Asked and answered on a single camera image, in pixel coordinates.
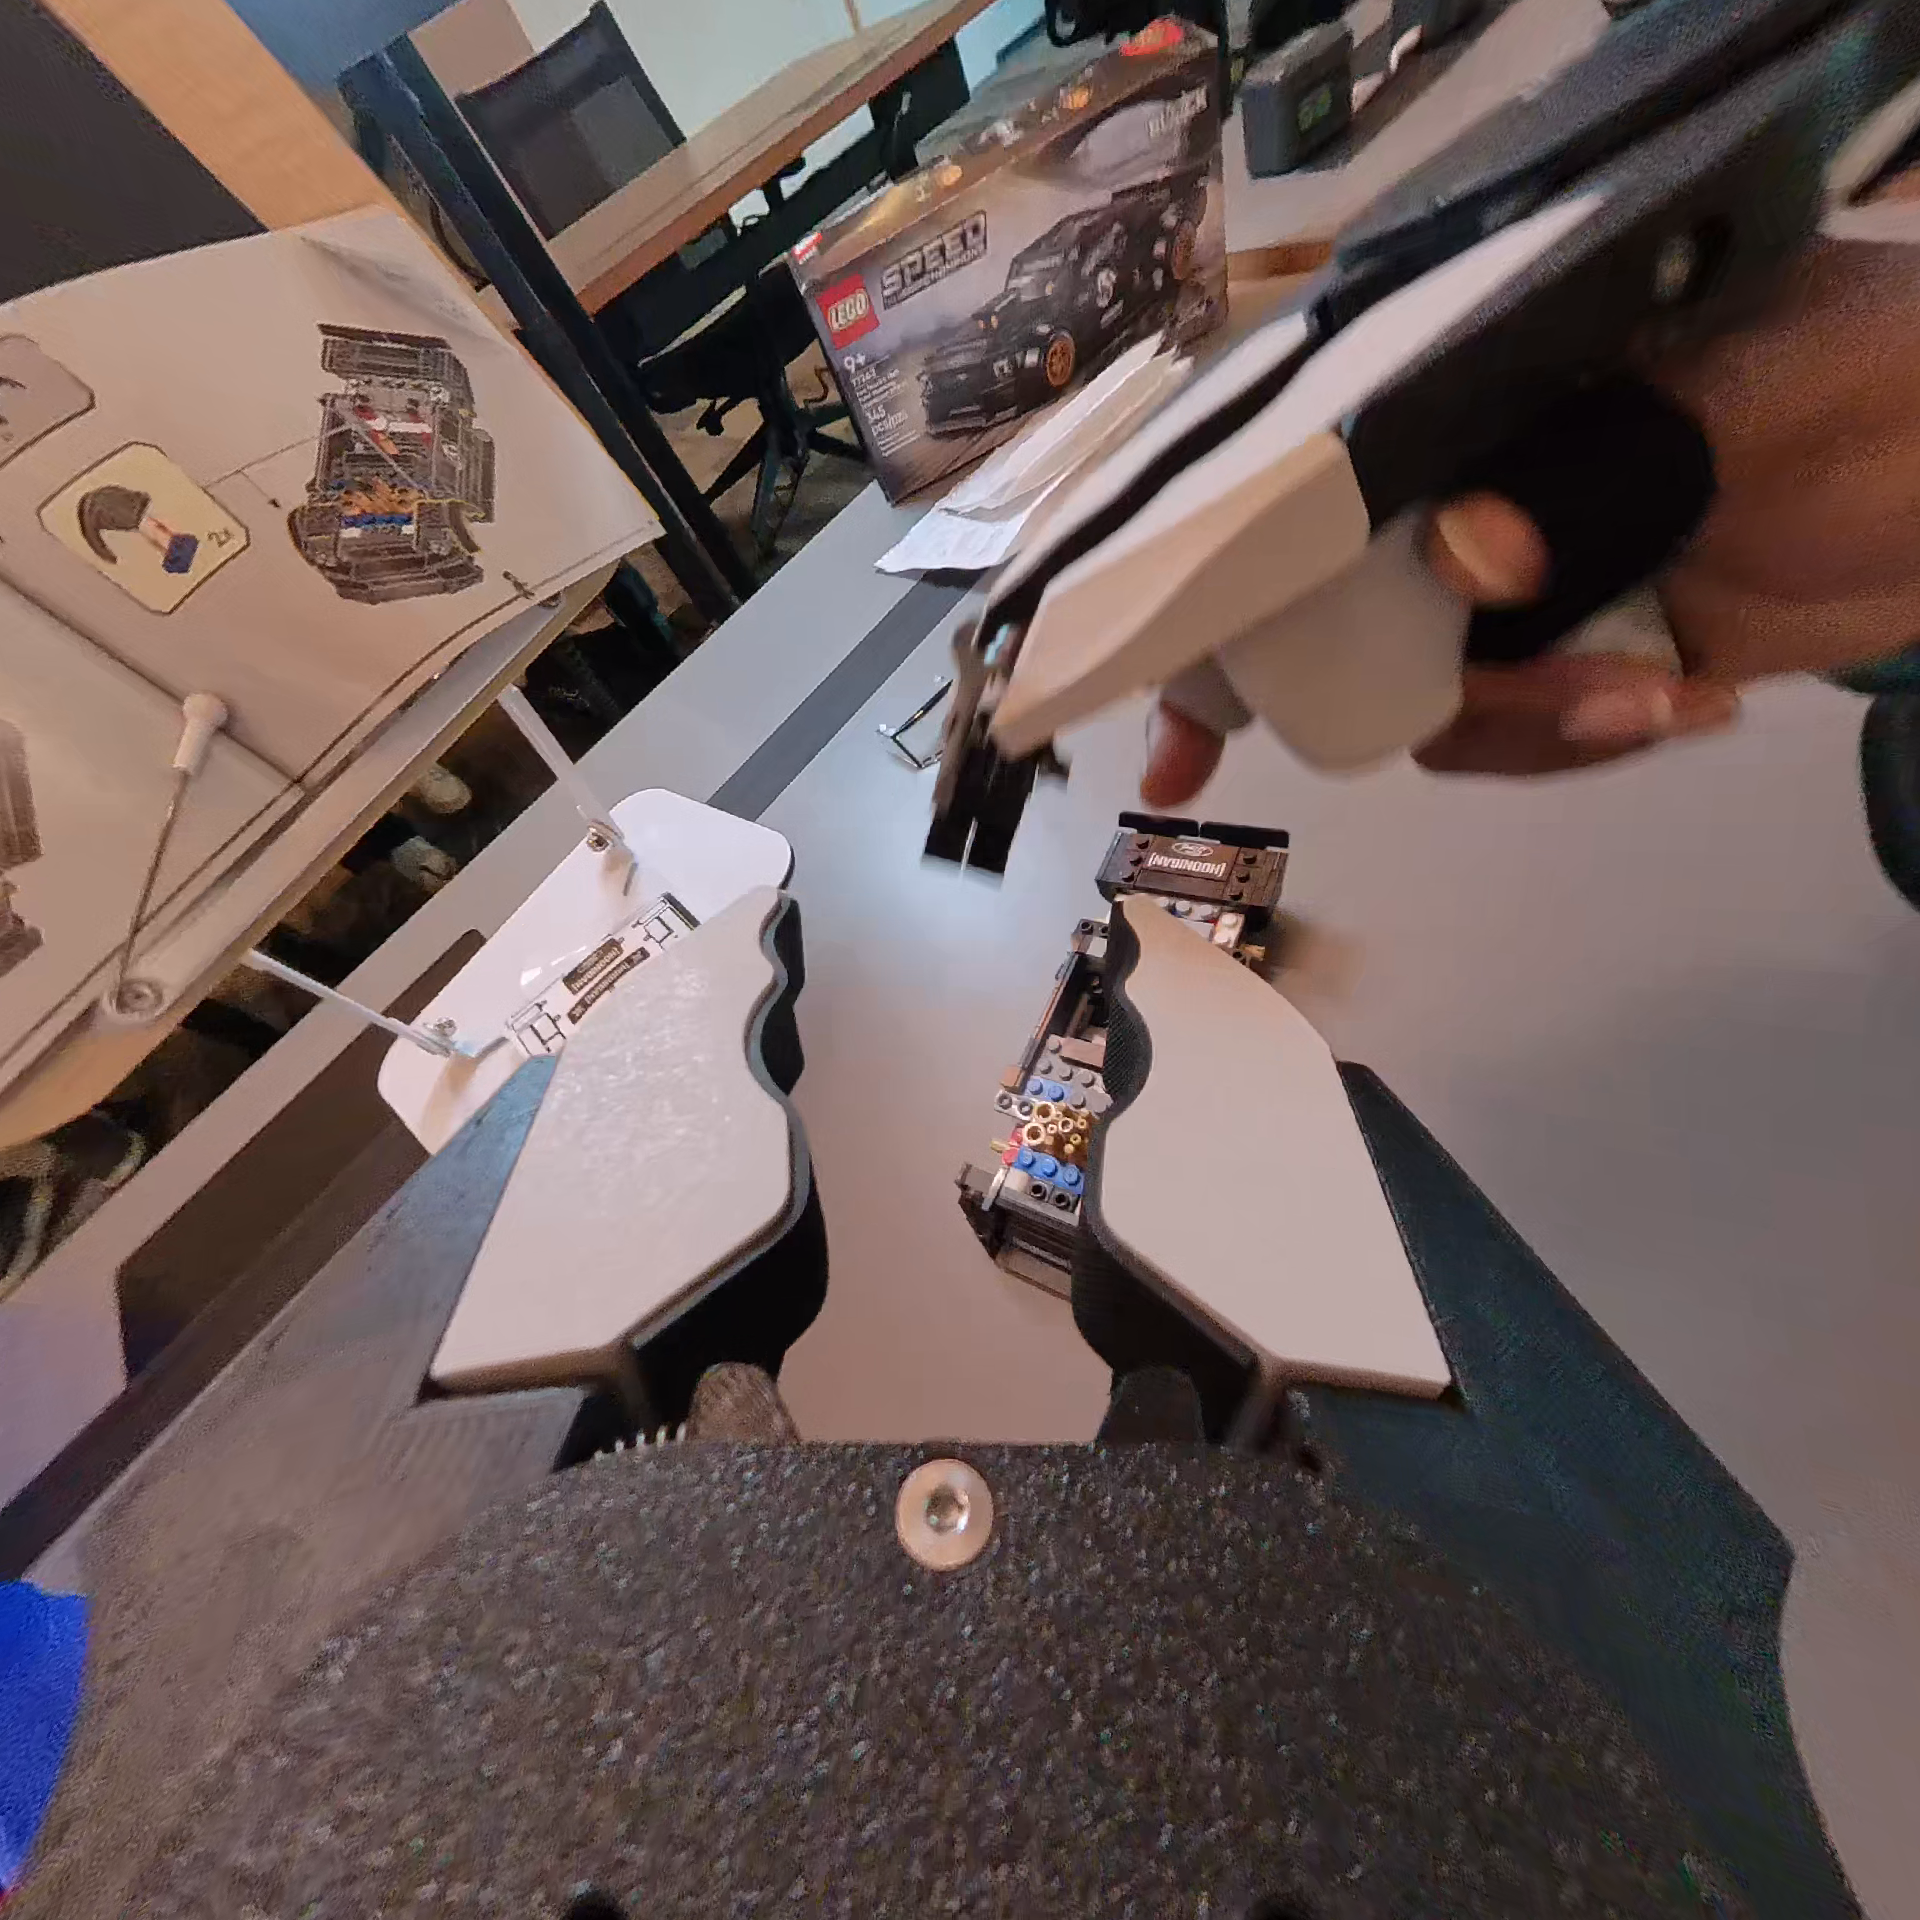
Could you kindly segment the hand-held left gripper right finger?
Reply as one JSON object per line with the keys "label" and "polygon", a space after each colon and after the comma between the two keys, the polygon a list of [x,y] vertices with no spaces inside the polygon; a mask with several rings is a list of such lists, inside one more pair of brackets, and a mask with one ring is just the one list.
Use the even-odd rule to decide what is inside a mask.
{"label": "hand-held left gripper right finger", "polygon": [[1442,1401],[1452,1367],[1338,1064],[1311,1023],[1170,906],[1108,918],[1110,1109],[1070,1310],[1113,1383],[1157,1371],[1208,1443],[1290,1387]]}

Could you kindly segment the transparent lego windshield piece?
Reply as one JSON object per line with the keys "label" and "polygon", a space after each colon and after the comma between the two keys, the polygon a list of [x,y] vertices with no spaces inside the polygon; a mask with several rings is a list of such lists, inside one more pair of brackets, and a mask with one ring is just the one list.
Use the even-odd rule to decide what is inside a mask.
{"label": "transparent lego windshield piece", "polygon": [[940,765],[945,721],[953,709],[953,676],[940,680],[914,709],[890,721],[879,721],[879,739],[914,773]]}

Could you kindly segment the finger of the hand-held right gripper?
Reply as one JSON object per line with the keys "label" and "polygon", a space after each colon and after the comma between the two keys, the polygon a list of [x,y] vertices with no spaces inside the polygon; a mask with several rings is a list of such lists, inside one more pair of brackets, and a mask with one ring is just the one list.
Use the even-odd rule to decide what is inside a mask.
{"label": "finger of the hand-held right gripper", "polygon": [[1338,431],[1225,444],[1070,562],[1031,614],[990,735],[1009,759],[1173,682],[1349,571],[1371,539]]}
{"label": "finger of the hand-held right gripper", "polygon": [[1371,544],[1404,513],[1404,506],[1387,503],[1390,494],[1417,503],[1437,494],[1437,483],[1394,483],[1380,459],[1360,464],[1355,441],[1366,405],[1387,398],[1422,364],[1442,355],[1452,341],[1465,341],[1477,322],[1484,322],[1494,296],[1517,292],[1522,271],[1580,229],[1593,207],[1593,199],[1573,199],[1561,208],[1533,213],[1516,229],[1468,244],[1452,262],[1432,266],[1400,292],[1376,300],[1366,296],[1360,311],[1349,318],[1327,318],[1326,307],[1359,293],[1359,278],[1332,275],[1314,286],[1314,305],[1280,311],[1230,348],[1202,355],[1188,382],[1160,411],[1145,415],[1139,429],[1125,431],[1066,483],[1065,496],[1021,542],[1017,557],[994,579],[978,614],[1024,632],[1044,589],[1070,562],[1113,539],[1178,475],[1225,444],[1286,451],[1308,431],[1338,431],[1371,516]]}

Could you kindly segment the partly built lego car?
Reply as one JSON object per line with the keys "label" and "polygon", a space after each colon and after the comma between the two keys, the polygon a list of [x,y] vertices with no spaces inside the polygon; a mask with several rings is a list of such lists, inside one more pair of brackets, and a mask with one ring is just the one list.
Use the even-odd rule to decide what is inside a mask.
{"label": "partly built lego car", "polygon": [[[1121,814],[1096,867],[1103,902],[1160,902],[1208,948],[1263,973],[1282,897],[1286,828]],[[1108,1092],[1108,918],[1081,918],[1042,1015],[993,1095],[982,1162],[955,1172],[955,1204],[990,1259],[1053,1300],[1070,1295]]]}

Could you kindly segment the lego set box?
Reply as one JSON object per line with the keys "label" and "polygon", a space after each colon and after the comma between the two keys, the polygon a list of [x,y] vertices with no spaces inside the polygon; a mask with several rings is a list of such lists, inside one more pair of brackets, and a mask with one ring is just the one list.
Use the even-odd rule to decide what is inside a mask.
{"label": "lego set box", "polygon": [[787,254],[887,503],[1137,344],[1227,313],[1216,40],[1160,17],[1021,88]]}

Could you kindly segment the black office chair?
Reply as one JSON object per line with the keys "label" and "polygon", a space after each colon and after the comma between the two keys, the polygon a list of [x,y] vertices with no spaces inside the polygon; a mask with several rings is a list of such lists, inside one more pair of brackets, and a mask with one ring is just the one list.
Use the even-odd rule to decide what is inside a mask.
{"label": "black office chair", "polygon": [[606,4],[455,103],[645,407],[695,411],[698,431],[722,434],[730,411],[754,405],[758,429],[706,503],[754,483],[748,534],[768,557],[813,457],[865,464],[861,444],[837,431],[850,411],[831,385],[816,405],[792,395],[791,367],[816,344],[792,249],[906,180],[968,96],[953,40],[910,66],[886,54],[865,101],[870,123],[850,147],[824,166],[803,152],[754,163],[748,184],[698,186],[690,213],[666,208],[662,170],[690,160],[692,141]]}

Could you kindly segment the black device with green display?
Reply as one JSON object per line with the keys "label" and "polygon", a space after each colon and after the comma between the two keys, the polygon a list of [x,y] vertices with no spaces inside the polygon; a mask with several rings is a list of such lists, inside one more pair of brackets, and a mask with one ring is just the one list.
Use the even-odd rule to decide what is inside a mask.
{"label": "black device with green display", "polygon": [[1249,59],[1238,85],[1249,180],[1294,173],[1338,141],[1355,113],[1355,36],[1341,20],[1308,26]]}

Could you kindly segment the book stand with white base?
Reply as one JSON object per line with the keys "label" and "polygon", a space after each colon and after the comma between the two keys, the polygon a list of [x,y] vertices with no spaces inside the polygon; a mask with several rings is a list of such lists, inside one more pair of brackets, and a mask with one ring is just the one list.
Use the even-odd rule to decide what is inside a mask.
{"label": "book stand with white base", "polygon": [[[268,48],[221,4],[41,6],[263,224],[260,235],[356,213],[403,219],[322,110],[278,71]],[[610,583],[615,571],[617,566],[606,566],[516,616],[399,709],[344,778],[307,804],[281,839],[253,853],[218,894],[214,906],[239,935],[234,948],[214,953],[194,944],[204,973],[194,973],[155,1023],[143,1027],[91,1023],[71,1031],[34,1074],[4,1092],[4,1145],[16,1148],[80,1119],[234,965],[291,976],[253,953],[260,935],[493,703],[516,716],[561,778],[581,814],[581,842],[561,857],[553,881],[534,881],[533,908],[508,908],[516,944],[508,960],[493,963],[482,990],[456,990],[455,1012],[428,1027],[369,1012],[371,1024],[423,1049],[428,1057],[455,1060],[451,1076],[465,1084],[465,1096],[493,1092],[513,1060],[508,1009],[553,978],[563,957],[634,918],[641,902],[670,892],[690,915],[710,918],[748,889],[780,886],[791,849],[778,834],[726,825],[710,808],[672,799],[662,790],[615,799],[606,783],[593,786],[584,771],[571,771],[561,749],[508,694],[519,668]]]}

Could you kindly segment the open instruction booklet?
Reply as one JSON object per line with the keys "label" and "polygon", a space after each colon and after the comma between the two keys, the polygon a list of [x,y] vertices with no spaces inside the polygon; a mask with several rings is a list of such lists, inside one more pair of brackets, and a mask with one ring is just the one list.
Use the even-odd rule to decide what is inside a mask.
{"label": "open instruction booklet", "polygon": [[4,1086],[155,1023],[399,709],[657,539],[399,214],[5,300]]}

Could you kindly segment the black and white sticker sheet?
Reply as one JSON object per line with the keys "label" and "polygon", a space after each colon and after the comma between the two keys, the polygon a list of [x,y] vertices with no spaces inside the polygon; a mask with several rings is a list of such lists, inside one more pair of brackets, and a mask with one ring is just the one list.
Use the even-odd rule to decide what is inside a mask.
{"label": "black and white sticker sheet", "polygon": [[698,931],[698,918],[676,894],[666,892],[645,902],[634,918],[561,963],[537,993],[529,993],[506,1020],[506,1039],[529,1060],[558,1056],[596,1002],[692,931]]}

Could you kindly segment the white paper sheets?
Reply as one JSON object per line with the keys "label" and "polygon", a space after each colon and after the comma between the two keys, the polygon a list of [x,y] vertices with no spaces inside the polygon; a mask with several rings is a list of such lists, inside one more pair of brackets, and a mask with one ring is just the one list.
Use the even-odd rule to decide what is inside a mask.
{"label": "white paper sheets", "polygon": [[1084,387],[1048,405],[940,496],[879,562],[880,576],[987,576],[1066,483],[1176,395],[1190,354],[1163,344],[1125,348]]}

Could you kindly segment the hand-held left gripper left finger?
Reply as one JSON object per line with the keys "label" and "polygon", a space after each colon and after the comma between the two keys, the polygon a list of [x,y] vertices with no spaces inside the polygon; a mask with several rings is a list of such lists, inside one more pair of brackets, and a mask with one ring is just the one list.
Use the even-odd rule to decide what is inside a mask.
{"label": "hand-held left gripper left finger", "polygon": [[441,1172],[516,1106],[496,1170],[456,1184],[471,1249],[423,1358],[428,1399],[568,1387],[645,1443],[692,1435],[707,1371],[780,1371],[829,1284],[792,1104],[800,993],[800,906],[750,889],[428,1157]]}

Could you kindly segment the wooden desk with black legs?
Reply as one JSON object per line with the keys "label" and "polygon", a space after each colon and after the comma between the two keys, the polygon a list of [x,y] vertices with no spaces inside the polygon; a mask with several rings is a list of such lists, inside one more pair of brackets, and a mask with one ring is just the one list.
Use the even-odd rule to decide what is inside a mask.
{"label": "wooden desk with black legs", "polygon": [[593,318],[856,108],[894,92],[925,59],[949,54],[955,36],[987,11],[918,4],[803,54],[558,238],[534,235],[506,176],[409,36],[340,74],[345,103],[378,123],[471,250],[486,280],[486,318],[533,348],[659,516],[662,562],[710,624],[754,591],[754,567],[698,496],[644,405],[637,377],[615,360]]}

